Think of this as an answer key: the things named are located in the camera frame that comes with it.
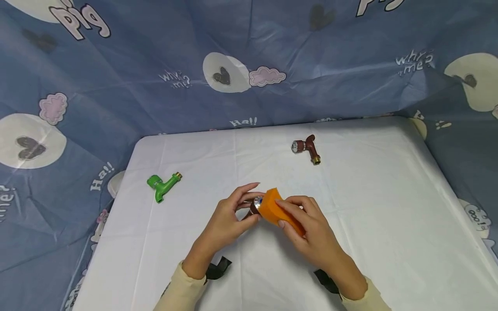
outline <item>finger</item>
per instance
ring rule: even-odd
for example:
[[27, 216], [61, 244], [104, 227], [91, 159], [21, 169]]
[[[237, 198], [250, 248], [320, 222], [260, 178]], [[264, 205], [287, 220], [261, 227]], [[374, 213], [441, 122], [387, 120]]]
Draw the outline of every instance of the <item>finger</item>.
[[279, 220], [278, 226], [282, 228], [285, 236], [289, 238], [289, 240], [292, 242], [292, 244], [294, 244], [294, 247], [298, 251], [304, 251], [304, 249], [308, 245], [308, 242], [304, 238], [302, 238], [288, 222]]
[[242, 195], [256, 188], [258, 185], [259, 183], [250, 183], [244, 186], [237, 187], [227, 200], [231, 201], [232, 203], [237, 203], [241, 199]]
[[239, 204], [242, 204], [244, 201], [252, 202], [255, 197], [264, 196], [263, 192], [248, 192], [242, 195], [239, 199]]
[[305, 211], [299, 208], [299, 206], [291, 204], [287, 201], [275, 201], [278, 206], [283, 208], [286, 212], [291, 214], [298, 222], [303, 225], [304, 229], [310, 226], [311, 217]]
[[249, 208], [249, 207], [250, 207], [250, 203], [242, 203], [242, 204], [237, 205], [237, 207], [235, 208], [235, 211], [238, 211], [238, 210], [243, 209], [243, 208]]
[[323, 212], [322, 212], [321, 208], [318, 206], [318, 203], [316, 203], [315, 198], [310, 197], [310, 200], [313, 203], [313, 205], [315, 206], [316, 210], [320, 213], [320, 215], [323, 216], [323, 218], [325, 218], [325, 216], [323, 215]]
[[241, 235], [242, 233], [246, 232], [247, 230], [255, 226], [260, 219], [261, 219], [260, 215], [251, 215], [246, 219], [237, 222], [237, 230], [239, 231], [238, 232], [239, 235]]
[[314, 205], [313, 202], [307, 196], [292, 196], [285, 199], [286, 202], [292, 203], [297, 206], [302, 206], [303, 209], [312, 217], [318, 217], [321, 214], [318, 205]]

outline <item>sponge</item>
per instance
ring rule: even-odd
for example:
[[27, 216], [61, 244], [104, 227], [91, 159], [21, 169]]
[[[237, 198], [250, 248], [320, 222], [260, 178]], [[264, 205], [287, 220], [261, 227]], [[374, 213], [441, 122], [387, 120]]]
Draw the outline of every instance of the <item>sponge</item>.
[[277, 205], [275, 200], [281, 200], [282, 197], [278, 193], [277, 188], [270, 189], [266, 192], [263, 197], [263, 201], [258, 208], [261, 216], [267, 221], [278, 226], [279, 220], [285, 220], [288, 222], [300, 236], [304, 236], [306, 231], [300, 222], [298, 222], [291, 214], [284, 211], [280, 206]]

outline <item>sleeve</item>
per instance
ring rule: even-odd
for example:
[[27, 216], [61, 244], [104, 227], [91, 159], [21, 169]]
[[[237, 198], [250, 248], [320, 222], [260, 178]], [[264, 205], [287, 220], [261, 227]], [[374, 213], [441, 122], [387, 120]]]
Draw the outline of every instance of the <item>sleeve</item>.
[[190, 278], [182, 269], [183, 261], [171, 277], [154, 311], [193, 311], [197, 300], [206, 289], [206, 276], [201, 280]]
[[348, 311], [391, 311], [391, 308], [382, 300], [380, 292], [374, 286], [372, 281], [365, 277], [368, 284], [365, 296], [360, 300], [349, 300], [341, 295], [343, 305]]

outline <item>black strap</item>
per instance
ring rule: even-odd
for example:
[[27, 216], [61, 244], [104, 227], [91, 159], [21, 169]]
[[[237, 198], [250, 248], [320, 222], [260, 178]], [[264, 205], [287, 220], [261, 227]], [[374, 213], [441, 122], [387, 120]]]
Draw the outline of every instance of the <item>black strap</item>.
[[317, 270], [315, 271], [315, 275], [327, 291], [331, 292], [332, 294], [339, 294], [339, 289], [337, 288], [337, 285], [334, 283], [334, 281], [325, 273], [323, 270]]
[[207, 280], [217, 280], [225, 274], [232, 262], [225, 257], [220, 259], [218, 265], [209, 264], [208, 271], [206, 271], [206, 281]]

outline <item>blue backdrop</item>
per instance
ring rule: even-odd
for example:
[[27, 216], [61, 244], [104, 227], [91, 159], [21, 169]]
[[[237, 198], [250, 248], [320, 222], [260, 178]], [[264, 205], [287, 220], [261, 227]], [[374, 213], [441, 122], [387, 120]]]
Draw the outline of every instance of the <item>blue backdrop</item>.
[[498, 240], [498, 2], [88, 1], [0, 0], [3, 310], [71, 309], [147, 135], [402, 115]]

